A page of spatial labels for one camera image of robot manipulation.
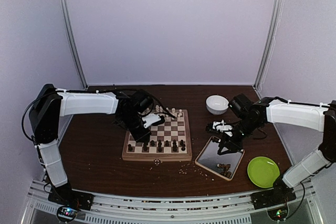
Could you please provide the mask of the metal tray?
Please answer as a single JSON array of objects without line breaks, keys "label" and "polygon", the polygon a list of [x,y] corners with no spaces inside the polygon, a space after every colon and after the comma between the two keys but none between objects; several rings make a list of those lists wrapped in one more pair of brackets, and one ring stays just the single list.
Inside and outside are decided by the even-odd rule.
[{"label": "metal tray", "polygon": [[[211,136],[207,141],[206,145],[199,153],[197,158],[195,159],[195,164],[206,171],[219,176],[220,178],[231,181],[243,159],[245,154],[245,150],[242,152],[218,155],[218,144],[220,142],[220,138],[218,138],[218,143],[212,142],[212,138],[218,138],[217,136]],[[220,174],[220,169],[217,168],[217,164],[231,164],[229,171],[232,173],[231,178],[226,178]]]}]

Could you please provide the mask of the black chess piece back row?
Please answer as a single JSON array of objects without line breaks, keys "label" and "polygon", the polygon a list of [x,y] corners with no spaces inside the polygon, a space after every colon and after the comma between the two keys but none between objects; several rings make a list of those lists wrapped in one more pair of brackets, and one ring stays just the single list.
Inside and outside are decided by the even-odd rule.
[{"label": "black chess piece back row", "polygon": [[158,148],[157,148],[157,152],[158,152],[158,153],[163,152],[163,148],[162,148],[162,146],[158,146]]}]

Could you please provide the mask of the wooden chess board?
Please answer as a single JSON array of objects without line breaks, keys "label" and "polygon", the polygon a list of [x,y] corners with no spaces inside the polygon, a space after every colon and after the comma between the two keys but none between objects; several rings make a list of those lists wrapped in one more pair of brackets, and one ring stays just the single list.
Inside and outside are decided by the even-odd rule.
[{"label": "wooden chess board", "polygon": [[[142,152],[143,143],[137,143],[130,132],[126,132],[122,159],[124,161],[151,162],[156,159],[166,162],[182,162],[192,160],[192,144],[190,135],[190,124],[188,121],[188,111],[183,110],[183,117],[173,119],[168,117],[163,124],[151,126],[151,136],[148,143],[148,151]],[[163,152],[157,152],[157,142],[162,141]],[[173,153],[173,140],[176,140],[178,152]],[[183,140],[186,150],[181,151],[180,141]],[[150,146],[150,142],[155,142],[155,147]],[[165,147],[165,141],[170,142],[170,147]],[[128,152],[128,144],[133,146],[133,152]]]}]

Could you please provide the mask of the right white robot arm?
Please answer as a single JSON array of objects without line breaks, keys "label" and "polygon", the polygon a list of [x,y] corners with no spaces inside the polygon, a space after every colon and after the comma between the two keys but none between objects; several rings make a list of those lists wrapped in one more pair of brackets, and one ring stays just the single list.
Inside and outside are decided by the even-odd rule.
[{"label": "right white robot arm", "polygon": [[283,123],[306,127],[323,134],[322,143],[298,164],[276,179],[269,192],[272,203],[279,204],[289,196],[289,190],[321,169],[335,163],[335,102],[329,104],[297,103],[280,97],[264,97],[252,102],[244,94],[228,104],[240,121],[223,134],[218,155],[242,150],[243,139],[267,123]]}]

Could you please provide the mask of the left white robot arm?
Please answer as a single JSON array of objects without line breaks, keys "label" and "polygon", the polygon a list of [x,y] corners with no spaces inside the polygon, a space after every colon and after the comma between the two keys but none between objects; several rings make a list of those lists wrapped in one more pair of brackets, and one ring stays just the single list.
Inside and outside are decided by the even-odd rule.
[{"label": "left white robot arm", "polygon": [[32,140],[58,200],[64,205],[71,205],[76,199],[58,147],[60,117],[113,114],[137,142],[146,143],[150,139],[150,126],[161,120],[154,113],[142,115],[152,103],[151,96],[140,90],[127,95],[121,90],[73,91],[57,89],[53,84],[43,86],[37,99],[30,105],[29,119]]}]

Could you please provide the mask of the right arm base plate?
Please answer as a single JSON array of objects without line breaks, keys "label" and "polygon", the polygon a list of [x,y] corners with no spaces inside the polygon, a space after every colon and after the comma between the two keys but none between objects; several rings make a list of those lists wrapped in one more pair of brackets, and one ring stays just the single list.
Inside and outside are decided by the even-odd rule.
[{"label": "right arm base plate", "polygon": [[251,201],[255,210],[286,204],[287,202],[295,199],[296,194],[294,192],[281,195],[275,193],[274,189],[259,191],[251,194]]}]

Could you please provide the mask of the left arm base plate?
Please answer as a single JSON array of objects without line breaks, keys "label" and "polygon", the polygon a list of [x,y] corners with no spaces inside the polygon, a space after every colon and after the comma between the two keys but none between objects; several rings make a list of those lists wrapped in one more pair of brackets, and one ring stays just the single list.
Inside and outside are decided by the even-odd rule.
[{"label": "left arm base plate", "polygon": [[93,203],[94,195],[79,191],[72,192],[68,199],[61,198],[56,192],[49,193],[48,200],[59,205],[69,206],[75,210],[90,210]]}]

